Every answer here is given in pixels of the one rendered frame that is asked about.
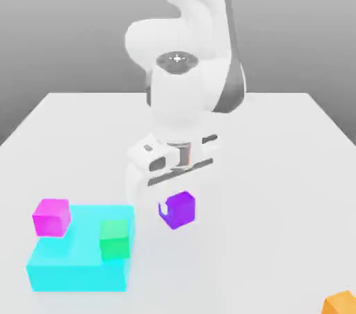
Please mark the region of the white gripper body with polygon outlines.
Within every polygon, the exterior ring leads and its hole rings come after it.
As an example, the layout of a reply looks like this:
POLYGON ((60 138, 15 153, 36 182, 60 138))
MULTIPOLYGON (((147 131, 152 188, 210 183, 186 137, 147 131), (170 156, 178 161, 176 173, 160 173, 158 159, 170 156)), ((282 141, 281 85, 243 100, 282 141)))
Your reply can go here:
POLYGON ((199 196, 220 182, 220 153, 213 152, 186 170, 160 169, 149 172, 144 199, 163 199, 183 191, 199 196))

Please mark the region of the small purple cube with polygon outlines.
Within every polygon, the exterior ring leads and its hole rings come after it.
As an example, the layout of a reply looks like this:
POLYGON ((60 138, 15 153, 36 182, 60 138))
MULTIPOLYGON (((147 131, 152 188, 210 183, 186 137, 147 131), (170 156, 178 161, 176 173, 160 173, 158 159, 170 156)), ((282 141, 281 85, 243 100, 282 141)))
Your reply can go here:
POLYGON ((168 197, 166 203, 168 215, 160 217, 172 230, 195 220, 195 198, 188 191, 168 197))

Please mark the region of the small green cube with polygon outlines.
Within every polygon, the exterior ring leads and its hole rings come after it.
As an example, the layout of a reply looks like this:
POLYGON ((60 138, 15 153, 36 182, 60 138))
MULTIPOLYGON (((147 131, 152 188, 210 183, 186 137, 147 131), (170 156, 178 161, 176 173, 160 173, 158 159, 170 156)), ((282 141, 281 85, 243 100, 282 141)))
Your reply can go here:
POLYGON ((103 260, 130 257, 128 219, 109 219, 100 223, 99 246, 103 260))

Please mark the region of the small magenta cube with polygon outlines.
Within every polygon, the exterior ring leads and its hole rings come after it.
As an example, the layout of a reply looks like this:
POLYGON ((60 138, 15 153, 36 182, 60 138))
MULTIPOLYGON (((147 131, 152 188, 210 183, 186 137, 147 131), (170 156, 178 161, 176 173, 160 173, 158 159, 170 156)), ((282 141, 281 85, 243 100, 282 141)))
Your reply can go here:
POLYGON ((38 237, 63 237, 72 220, 70 203, 65 198, 44 198, 32 219, 38 237))

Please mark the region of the small orange cube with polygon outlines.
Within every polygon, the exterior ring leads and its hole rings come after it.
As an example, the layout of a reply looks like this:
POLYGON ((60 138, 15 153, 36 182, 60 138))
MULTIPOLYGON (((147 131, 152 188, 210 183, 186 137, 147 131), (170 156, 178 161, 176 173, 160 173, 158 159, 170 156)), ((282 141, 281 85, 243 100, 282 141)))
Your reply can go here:
POLYGON ((329 296, 321 314, 356 314, 356 297, 349 290, 329 296))

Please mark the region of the large cyan box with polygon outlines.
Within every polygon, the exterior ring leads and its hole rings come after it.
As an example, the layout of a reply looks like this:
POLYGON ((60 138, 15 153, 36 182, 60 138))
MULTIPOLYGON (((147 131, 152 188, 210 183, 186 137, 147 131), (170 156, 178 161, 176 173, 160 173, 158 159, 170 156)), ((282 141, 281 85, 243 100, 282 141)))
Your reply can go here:
POLYGON ((129 248, 134 246, 135 214, 131 205, 71 205, 72 221, 64 237, 38 240, 26 270, 37 292, 124 292, 130 258, 103 260, 100 223, 129 222, 129 248))

